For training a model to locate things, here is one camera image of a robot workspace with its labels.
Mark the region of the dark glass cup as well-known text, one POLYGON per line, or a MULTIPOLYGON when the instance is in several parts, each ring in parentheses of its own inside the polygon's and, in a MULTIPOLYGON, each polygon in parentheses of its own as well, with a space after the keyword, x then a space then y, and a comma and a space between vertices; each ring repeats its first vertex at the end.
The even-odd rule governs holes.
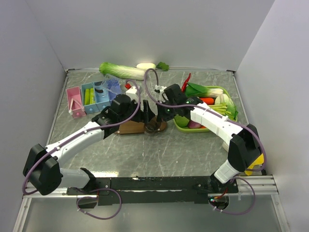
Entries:
POLYGON ((155 118, 144 124, 144 131, 146 133, 155 133, 160 131, 161 122, 157 122, 155 118))

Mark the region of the clear textured plastic holder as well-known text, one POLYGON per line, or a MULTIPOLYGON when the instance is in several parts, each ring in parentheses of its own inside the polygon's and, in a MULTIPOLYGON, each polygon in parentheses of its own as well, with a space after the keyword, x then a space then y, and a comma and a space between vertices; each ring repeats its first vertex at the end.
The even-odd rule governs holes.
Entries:
POLYGON ((119 94, 122 92, 120 88, 119 78, 111 74, 104 75, 103 86, 109 92, 112 92, 114 94, 119 94))

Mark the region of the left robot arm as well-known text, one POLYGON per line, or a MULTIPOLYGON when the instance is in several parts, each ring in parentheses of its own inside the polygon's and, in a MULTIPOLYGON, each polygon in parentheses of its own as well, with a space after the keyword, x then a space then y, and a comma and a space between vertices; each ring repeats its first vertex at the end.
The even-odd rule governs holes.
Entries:
POLYGON ((46 147, 40 144, 33 146, 23 175, 41 195, 48 195, 57 188, 70 187, 90 194, 96 187, 94 175, 86 168, 69 170, 63 165, 88 146, 117 132, 122 123, 132 120, 147 125, 154 121, 154 117, 147 100, 140 102, 118 94, 110 106, 75 133, 46 147))

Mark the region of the yellow cabbage by arm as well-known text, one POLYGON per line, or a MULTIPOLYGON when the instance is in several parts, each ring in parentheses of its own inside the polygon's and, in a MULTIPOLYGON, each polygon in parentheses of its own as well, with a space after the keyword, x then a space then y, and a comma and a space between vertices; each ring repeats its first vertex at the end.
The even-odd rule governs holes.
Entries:
MULTIPOLYGON (((222 147, 225 151, 229 151, 229 146, 227 145, 227 143, 223 142, 222 147)), ((261 154, 249 167, 248 169, 258 169, 259 167, 261 167, 264 163, 264 154, 261 154)), ((250 176, 253 174, 253 171, 244 171, 246 176, 250 176)))

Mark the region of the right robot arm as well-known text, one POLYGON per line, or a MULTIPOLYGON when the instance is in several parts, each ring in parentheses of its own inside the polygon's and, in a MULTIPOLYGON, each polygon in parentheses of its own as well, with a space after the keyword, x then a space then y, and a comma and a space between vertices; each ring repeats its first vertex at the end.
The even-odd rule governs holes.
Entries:
POLYGON ((164 99, 157 104, 159 118, 167 121, 176 115, 183 116, 206 127, 228 145, 227 160, 211 175, 215 192, 224 191, 230 179, 247 170, 263 154, 255 126, 243 126, 230 120, 198 97, 188 98, 178 84, 156 85, 155 92, 164 99))

